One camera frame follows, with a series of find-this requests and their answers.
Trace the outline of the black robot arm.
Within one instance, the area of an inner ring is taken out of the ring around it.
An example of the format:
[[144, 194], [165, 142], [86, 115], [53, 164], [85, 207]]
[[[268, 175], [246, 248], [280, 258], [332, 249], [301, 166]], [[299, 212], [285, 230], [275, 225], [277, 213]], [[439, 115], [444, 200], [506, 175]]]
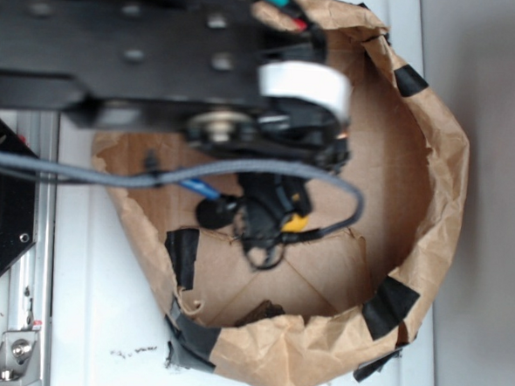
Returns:
[[243, 194], [206, 196], [206, 229], [233, 224], [258, 270], [334, 225], [306, 182], [348, 158], [349, 81], [327, 66], [322, 27], [297, 0], [0, 0], [0, 110], [53, 111], [81, 128], [178, 133], [215, 158], [111, 187], [233, 173]]

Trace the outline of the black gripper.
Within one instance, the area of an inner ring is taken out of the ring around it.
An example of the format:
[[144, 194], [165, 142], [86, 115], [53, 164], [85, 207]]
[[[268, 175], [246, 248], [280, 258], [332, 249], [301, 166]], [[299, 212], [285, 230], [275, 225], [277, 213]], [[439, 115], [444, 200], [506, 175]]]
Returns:
[[282, 232], [310, 216], [307, 184], [348, 160], [348, 79], [327, 65], [325, 46], [285, 44], [215, 56], [194, 87], [188, 142], [214, 155], [183, 188], [199, 197], [201, 227], [232, 227], [250, 267], [279, 265], [286, 246], [323, 238], [331, 227]]

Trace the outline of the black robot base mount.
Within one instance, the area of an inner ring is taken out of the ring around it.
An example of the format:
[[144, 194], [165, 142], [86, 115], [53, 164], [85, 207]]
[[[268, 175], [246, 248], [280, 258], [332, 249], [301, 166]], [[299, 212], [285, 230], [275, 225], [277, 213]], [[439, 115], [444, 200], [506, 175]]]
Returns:
[[34, 243], [34, 179], [31, 170], [0, 165], [0, 278]]

